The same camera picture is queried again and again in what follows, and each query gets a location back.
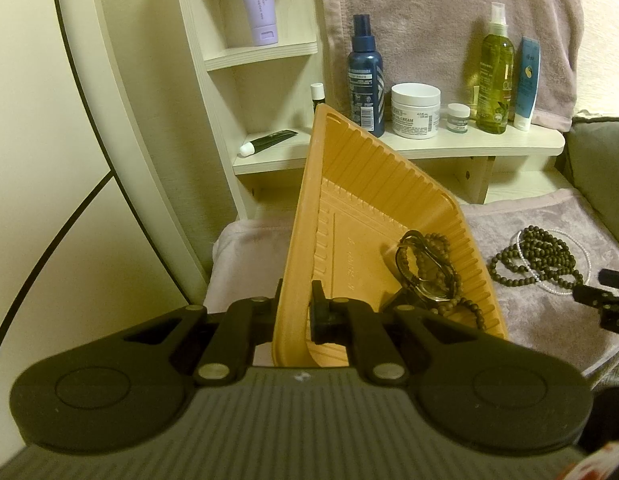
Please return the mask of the mauve towel on headboard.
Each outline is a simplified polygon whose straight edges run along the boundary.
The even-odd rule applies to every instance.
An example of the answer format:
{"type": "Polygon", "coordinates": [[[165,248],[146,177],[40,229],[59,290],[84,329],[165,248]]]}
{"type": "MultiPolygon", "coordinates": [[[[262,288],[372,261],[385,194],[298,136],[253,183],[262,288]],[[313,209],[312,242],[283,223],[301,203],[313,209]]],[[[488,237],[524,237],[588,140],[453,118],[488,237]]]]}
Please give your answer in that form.
{"type": "Polygon", "coordinates": [[[541,46],[533,123],[569,130],[584,33],[582,0],[323,0],[329,104],[344,114],[351,110],[347,57],[356,14],[369,15],[387,86],[424,82],[439,88],[444,101],[469,102],[495,2],[506,8],[512,44],[531,38],[541,46]]]}

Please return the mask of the small green label jar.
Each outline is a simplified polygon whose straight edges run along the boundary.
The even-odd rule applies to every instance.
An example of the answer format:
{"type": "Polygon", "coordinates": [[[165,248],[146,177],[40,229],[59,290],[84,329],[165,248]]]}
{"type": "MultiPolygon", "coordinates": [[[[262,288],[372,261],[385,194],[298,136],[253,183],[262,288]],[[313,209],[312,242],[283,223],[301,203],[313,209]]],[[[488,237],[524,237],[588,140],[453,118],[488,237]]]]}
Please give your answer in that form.
{"type": "Polygon", "coordinates": [[[446,110],[446,126],[450,132],[466,133],[469,130],[471,108],[466,104],[449,103],[446,110]]]}

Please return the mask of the blue white cream tube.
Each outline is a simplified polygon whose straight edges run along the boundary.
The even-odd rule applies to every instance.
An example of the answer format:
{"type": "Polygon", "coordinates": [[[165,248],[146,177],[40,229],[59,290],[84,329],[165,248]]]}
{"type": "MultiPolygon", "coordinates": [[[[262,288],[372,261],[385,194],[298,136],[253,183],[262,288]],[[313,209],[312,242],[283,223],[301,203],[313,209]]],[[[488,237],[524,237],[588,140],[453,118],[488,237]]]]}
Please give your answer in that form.
{"type": "Polygon", "coordinates": [[[532,125],[540,69],[541,45],[535,39],[523,37],[520,44],[519,81],[513,119],[513,125],[521,131],[529,131],[532,125]]]}

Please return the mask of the white cream jar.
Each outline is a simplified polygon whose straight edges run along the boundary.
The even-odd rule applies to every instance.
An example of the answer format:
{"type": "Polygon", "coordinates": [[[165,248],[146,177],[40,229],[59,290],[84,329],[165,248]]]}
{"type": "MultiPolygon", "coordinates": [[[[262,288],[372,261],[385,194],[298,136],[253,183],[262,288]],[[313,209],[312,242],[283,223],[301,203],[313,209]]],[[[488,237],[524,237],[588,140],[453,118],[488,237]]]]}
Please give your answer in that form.
{"type": "Polygon", "coordinates": [[[441,90],[431,84],[403,82],[392,87],[392,126],[398,136],[431,139],[439,131],[441,90]]]}

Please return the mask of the dark blue spray bottle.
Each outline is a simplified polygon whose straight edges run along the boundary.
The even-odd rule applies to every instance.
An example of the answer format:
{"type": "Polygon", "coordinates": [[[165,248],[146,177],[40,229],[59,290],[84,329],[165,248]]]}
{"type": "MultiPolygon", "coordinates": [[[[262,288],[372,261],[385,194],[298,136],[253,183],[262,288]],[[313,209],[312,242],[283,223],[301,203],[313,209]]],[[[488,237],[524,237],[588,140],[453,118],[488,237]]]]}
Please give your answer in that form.
{"type": "Polygon", "coordinates": [[[370,15],[353,16],[352,51],[347,58],[351,118],[377,138],[384,133],[383,58],[375,45],[370,15]]]}

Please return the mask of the mauve fleece mat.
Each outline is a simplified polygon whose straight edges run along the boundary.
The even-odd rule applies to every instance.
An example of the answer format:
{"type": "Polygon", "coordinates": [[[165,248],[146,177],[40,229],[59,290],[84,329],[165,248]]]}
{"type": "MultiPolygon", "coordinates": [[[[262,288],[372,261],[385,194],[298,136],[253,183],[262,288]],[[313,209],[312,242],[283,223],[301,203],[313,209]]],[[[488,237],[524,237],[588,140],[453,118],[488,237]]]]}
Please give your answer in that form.
{"type": "MultiPolygon", "coordinates": [[[[564,240],[584,278],[602,268],[619,270],[619,243],[585,198],[574,190],[461,207],[485,260],[507,247],[520,249],[528,226],[564,240]]],[[[204,304],[212,313],[233,301],[274,295],[282,278],[292,232],[289,212],[232,222],[213,247],[213,272],[204,304]]],[[[563,359],[591,377],[619,362],[619,335],[599,326],[596,309],[575,302],[558,286],[497,285],[497,299],[516,344],[563,359]]]]}

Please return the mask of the grey velvet pillow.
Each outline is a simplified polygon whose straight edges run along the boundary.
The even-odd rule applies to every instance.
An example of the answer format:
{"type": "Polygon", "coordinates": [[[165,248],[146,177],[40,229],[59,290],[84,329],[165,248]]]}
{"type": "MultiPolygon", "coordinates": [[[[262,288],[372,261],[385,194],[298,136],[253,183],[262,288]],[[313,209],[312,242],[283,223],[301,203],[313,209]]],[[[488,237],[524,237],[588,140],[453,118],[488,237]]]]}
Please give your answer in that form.
{"type": "Polygon", "coordinates": [[[575,117],[556,167],[619,243],[619,117],[575,117]]]}

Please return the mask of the black white-capped tube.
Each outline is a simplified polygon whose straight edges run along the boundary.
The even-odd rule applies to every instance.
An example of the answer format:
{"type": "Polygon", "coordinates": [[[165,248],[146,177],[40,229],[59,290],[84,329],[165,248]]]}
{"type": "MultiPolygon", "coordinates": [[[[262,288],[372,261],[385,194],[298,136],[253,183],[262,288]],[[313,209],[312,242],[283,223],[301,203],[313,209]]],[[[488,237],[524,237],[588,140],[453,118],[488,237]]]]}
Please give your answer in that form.
{"type": "Polygon", "coordinates": [[[259,138],[251,141],[246,141],[239,147],[238,156],[241,158],[247,158],[253,156],[262,151],[268,150],[273,146],[294,138],[297,132],[294,130],[279,130],[274,133],[269,133],[267,136],[260,136],[259,138]]]}

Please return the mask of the green olive spray bottle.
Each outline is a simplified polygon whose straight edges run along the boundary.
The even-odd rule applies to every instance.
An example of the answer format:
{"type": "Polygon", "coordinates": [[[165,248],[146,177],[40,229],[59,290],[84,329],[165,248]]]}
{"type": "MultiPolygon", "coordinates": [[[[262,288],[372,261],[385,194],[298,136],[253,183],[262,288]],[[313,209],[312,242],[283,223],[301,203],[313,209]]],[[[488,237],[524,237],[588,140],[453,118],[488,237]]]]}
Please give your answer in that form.
{"type": "Polygon", "coordinates": [[[513,87],[515,47],[508,36],[506,6],[492,3],[479,69],[477,128],[494,134],[507,129],[513,87]]]}

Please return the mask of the orange plastic tray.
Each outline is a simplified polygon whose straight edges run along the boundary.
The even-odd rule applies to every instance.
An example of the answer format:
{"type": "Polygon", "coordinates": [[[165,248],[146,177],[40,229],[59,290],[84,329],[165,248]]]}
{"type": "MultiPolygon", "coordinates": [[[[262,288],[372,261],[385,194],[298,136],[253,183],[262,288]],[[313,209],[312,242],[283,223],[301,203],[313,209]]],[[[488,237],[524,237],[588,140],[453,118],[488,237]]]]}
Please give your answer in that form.
{"type": "Polygon", "coordinates": [[[409,230],[447,238],[463,297],[481,308],[488,334],[507,338],[493,281],[453,194],[332,107],[319,105],[274,322],[274,365],[346,365],[342,347],[311,341],[311,282],[320,281],[329,298],[379,309],[401,287],[392,266],[409,230]]]}

